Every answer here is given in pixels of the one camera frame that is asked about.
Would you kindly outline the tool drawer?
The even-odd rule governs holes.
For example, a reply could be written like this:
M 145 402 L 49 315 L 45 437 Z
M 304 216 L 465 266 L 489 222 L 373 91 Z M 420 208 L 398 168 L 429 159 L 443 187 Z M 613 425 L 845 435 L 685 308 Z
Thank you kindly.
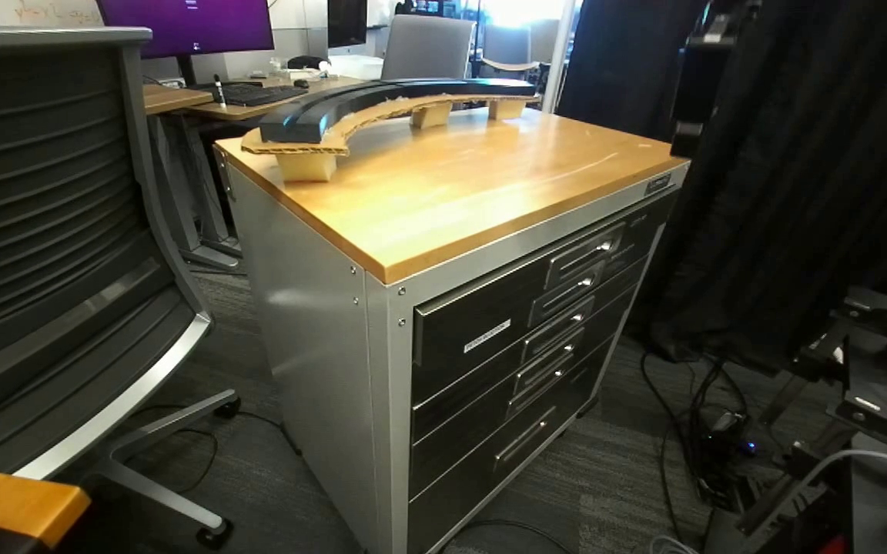
M 673 197 L 651 197 L 606 216 L 474 282 L 450 290 L 413 310 L 413 400 L 422 402 L 471 372 L 558 301 L 600 282 L 611 265 L 641 255 L 665 222 Z

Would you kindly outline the grey metal tool cabinet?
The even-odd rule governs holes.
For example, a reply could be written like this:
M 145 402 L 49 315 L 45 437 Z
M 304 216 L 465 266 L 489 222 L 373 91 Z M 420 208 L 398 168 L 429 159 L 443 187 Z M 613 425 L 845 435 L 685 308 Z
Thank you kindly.
M 651 197 L 687 164 L 657 137 L 525 110 L 385 120 L 330 182 L 224 137 L 235 222 L 281 420 L 367 554 L 447 548 L 596 396 L 651 247 L 517 341 L 413 400 L 413 310 Z

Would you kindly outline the curved black wooden track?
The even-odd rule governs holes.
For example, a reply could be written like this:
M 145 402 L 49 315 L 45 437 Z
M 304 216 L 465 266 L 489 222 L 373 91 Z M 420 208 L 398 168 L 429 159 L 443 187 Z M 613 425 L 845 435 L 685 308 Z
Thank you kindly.
M 309 91 L 260 120 L 241 137 L 249 152 L 272 152 L 286 182 L 330 182 L 348 141 L 381 120 L 408 116 L 413 129 L 450 124 L 456 108 L 482 104 L 492 120 L 515 120 L 539 91 L 527 79 L 400 76 Z

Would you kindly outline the black curtain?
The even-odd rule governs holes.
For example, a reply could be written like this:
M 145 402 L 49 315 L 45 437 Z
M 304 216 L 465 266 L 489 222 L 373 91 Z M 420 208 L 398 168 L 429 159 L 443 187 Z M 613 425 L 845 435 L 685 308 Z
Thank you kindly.
M 887 0 L 582 0 L 562 110 L 689 164 L 641 343 L 785 357 L 887 293 Z

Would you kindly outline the black mesh office chair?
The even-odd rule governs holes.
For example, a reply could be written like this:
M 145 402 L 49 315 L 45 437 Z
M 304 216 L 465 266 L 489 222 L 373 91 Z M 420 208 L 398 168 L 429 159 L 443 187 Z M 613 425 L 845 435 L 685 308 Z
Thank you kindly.
M 198 526 L 231 521 L 127 455 L 241 407 L 219 389 L 130 427 L 209 330 L 155 182 L 142 27 L 0 27 L 0 471 L 82 460 Z

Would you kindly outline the long wooden desk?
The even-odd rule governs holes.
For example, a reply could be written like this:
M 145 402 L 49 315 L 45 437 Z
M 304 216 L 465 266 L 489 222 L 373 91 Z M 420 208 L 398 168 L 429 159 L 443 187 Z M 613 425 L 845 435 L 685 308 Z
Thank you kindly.
M 281 108 L 304 102 L 311 96 L 352 89 L 352 79 L 315 79 L 315 82 L 303 87 L 304 89 L 303 96 L 272 102 L 272 104 L 224 104 L 221 87 L 224 82 L 204 82 L 198 89 L 176 89 L 176 87 L 147 82 L 142 89 L 142 97 L 145 97 L 147 113 L 184 110 L 184 113 L 199 113 L 199 116 L 213 116 L 221 124 L 253 124 L 253 120 L 263 120 Z

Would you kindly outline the purple widescreen monitor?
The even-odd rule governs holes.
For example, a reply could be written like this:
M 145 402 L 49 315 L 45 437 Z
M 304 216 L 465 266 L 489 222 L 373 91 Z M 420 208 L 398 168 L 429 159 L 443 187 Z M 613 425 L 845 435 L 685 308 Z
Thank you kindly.
M 145 55 L 272 50 L 269 0 L 100 0 L 107 23 L 147 27 Z

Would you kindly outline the black keyboard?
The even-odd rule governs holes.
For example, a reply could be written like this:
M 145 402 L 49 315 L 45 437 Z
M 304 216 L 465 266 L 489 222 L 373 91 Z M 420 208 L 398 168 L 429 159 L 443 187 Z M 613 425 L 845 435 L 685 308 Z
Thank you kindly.
M 272 104 L 284 97 L 303 96 L 303 87 L 249 87 L 249 82 L 224 82 L 221 102 L 224 104 Z

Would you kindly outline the grey chair backrest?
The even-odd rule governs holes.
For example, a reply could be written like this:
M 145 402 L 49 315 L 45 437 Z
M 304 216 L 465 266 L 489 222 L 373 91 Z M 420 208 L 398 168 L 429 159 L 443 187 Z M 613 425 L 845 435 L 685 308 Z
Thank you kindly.
M 474 23 L 441 16 L 395 16 L 385 44 L 385 76 L 456 76 L 467 74 Z

